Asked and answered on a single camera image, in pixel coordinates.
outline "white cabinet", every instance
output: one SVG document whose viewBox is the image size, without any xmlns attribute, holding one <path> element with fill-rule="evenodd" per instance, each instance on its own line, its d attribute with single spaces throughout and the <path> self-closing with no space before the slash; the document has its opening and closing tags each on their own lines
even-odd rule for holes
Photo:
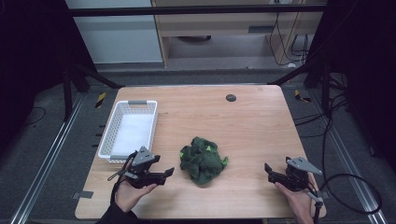
<svg viewBox="0 0 396 224">
<path fill-rule="evenodd" d="M 66 0 L 66 3 L 69 8 L 151 7 L 150 0 Z M 75 17 L 75 22 L 97 67 L 163 63 L 153 16 Z"/>
</svg>

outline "robotic hand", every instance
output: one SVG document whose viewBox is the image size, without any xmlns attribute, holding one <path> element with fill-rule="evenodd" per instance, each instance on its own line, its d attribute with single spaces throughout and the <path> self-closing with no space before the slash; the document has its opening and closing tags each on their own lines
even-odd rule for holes
<svg viewBox="0 0 396 224">
<path fill-rule="evenodd" d="M 291 159 L 286 157 L 286 175 L 274 172 L 272 168 L 265 163 L 264 169 L 268 173 L 268 181 L 271 183 L 279 182 L 291 191 L 300 191 L 308 188 L 308 172 L 321 175 L 321 171 L 312 165 L 306 159 L 299 157 Z"/>
<path fill-rule="evenodd" d="M 173 174 L 175 167 L 166 170 L 164 173 L 151 173 L 149 171 L 150 166 L 159 160 L 160 156 L 153 156 L 145 147 L 141 147 L 128 157 L 122 169 L 111 176 L 108 181 L 116 175 L 120 177 L 125 175 L 127 181 L 137 189 L 142 189 L 150 184 L 164 185 L 166 178 Z"/>
</svg>

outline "green cloth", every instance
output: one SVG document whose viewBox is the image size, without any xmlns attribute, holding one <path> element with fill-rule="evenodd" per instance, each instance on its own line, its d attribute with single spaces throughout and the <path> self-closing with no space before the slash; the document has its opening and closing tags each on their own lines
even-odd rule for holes
<svg viewBox="0 0 396 224">
<path fill-rule="evenodd" d="M 203 185 L 218 176 L 228 164 L 228 158 L 220 158 L 218 145 L 204 138 L 194 137 L 191 146 L 180 150 L 180 169 L 187 170 L 191 180 Z"/>
</svg>

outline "sleeve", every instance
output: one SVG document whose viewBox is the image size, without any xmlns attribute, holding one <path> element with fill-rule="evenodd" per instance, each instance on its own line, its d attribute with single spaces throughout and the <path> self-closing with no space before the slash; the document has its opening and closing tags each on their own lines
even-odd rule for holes
<svg viewBox="0 0 396 224">
<path fill-rule="evenodd" d="M 111 204 L 102 218 L 96 224 L 137 224 L 138 218 L 134 212 L 124 213 L 115 203 Z"/>
</svg>

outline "human hand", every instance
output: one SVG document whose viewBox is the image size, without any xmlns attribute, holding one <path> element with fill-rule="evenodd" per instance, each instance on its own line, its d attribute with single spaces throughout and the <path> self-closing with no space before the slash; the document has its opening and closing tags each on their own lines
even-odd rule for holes
<svg viewBox="0 0 396 224">
<path fill-rule="evenodd" d="M 282 184 L 276 182 L 275 186 L 286 196 L 288 199 L 291 212 L 299 224 L 313 224 L 314 221 L 311 217 L 312 199 L 308 196 L 306 190 L 291 191 Z"/>
<path fill-rule="evenodd" d="M 150 193 L 156 187 L 156 184 L 152 184 L 142 189 L 136 189 L 128 183 L 124 175 L 116 192 L 115 202 L 124 213 L 128 213 L 143 196 Z"/>
</svg>

